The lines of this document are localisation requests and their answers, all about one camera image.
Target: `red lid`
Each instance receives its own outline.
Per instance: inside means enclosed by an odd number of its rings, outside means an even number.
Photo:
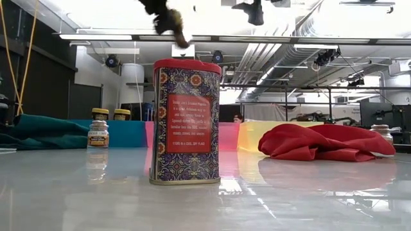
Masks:
[[[195,71],[209,71],[221,75],[221,67],[219,65],[201,62],[198,60],[179,60],[174,58],[166,58],[158,60],[154,63],[154,70],[161,67],[191,69]]]

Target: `small glass jar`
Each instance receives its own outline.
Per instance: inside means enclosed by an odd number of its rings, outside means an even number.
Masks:
[[[105,121],[93,121],[87,136],[88,148],[108,148],[109,147],[109,126]]]
[[[379,133],[386,141],[388,141],[390,144],[393,144],[393,138],[390,133],[390,128],[388,125],[381,124],[381,125],[372,125],[371,126],[371,131]]]

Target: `tin can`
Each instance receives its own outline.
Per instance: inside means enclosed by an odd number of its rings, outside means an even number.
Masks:
[[[196,60],[154,63],[155,116],[150,182],[208,184],[218,173],[221,68]]]

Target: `green cloth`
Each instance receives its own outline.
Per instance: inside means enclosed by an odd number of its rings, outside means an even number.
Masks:
[[[14,124],[0,133],[0,148],[50,150],[87,147],[89,129],[64,119],[23,114],[15,118]]]

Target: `red label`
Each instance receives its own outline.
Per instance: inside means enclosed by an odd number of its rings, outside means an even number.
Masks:
[[[166,152],[211,152],[210,97],[169,94],[167,107]]]

